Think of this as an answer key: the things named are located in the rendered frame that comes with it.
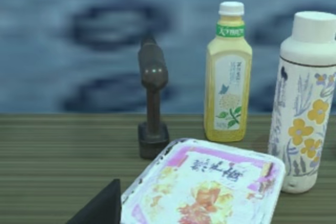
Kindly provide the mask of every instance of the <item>rectangular food container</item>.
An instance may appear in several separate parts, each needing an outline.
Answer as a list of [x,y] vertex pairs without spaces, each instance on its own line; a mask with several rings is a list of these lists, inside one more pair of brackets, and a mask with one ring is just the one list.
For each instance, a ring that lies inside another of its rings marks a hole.
[[123,193],[121,224],[270,224],[284,175],[273,156],[177,139]]

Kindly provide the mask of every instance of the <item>hammer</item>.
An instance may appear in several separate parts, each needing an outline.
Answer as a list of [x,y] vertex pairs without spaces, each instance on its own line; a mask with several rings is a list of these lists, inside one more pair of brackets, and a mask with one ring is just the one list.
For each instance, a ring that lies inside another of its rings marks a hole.
[[147,121],[138,125],[140,157],[154,159],[168,145],[169,133],[160,119],[160,90],[168,83],[168,71],[153,36],[141,41],[138,60],[141,83],[147,92]]

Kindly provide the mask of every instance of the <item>plastic container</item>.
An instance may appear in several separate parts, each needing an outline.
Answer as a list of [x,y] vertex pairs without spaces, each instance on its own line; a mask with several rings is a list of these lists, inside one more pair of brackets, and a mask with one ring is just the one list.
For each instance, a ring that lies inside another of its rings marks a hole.
[[283,177],[271,155],[171,142],[122,195],[122,224],[269,224]]
[[288,193],[317,180],[336,79],[335,35],[336,15],[299,12],[281,44],[268,153],[284,161]]
[[252,48],[244,38],[244,5],[222,2],[216,37],[207,46],[204,128],[214,142],[244,138]]

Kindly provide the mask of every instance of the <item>yellow bottle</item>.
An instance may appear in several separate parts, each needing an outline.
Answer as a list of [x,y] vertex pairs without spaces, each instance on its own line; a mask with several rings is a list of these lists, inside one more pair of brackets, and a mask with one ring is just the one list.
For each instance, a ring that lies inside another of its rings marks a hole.
[[223,2],[216,37],[207,46],[204,128],[214,142],[244,138],[248,110],[252,48],[244,38],[244,5]]

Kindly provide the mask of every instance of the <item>white flower on label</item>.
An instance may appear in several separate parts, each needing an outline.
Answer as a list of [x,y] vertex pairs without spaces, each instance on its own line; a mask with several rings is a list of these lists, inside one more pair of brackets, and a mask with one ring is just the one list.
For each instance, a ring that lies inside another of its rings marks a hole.
[[219,99],[219,106],[224,110],[234,109],[240,104],[240,97],[236,94],[223,94]]

